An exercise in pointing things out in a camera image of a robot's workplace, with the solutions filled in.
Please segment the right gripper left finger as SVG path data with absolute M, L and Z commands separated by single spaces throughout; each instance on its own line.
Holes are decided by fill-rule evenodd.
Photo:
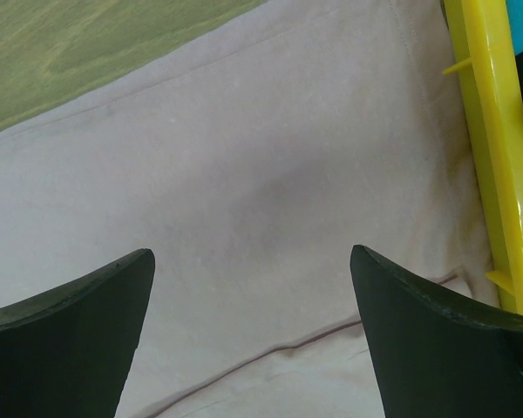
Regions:
M 113 417 L 155 272 L 139 249 L 0 308 L 0 417 Z

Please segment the pink t-shirt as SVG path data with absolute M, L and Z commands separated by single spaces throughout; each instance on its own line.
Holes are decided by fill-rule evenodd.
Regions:
M 366 245 L 498 301 L 438 1 L 271 1 L 0 133 L 0 307 L 150 248 L 120 417 L 380 417 Z

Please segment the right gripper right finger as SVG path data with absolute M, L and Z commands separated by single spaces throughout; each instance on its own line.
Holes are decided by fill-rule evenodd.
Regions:
M 523 315 L 356 245 L 350 271 L 388 417 L 523 417 Z

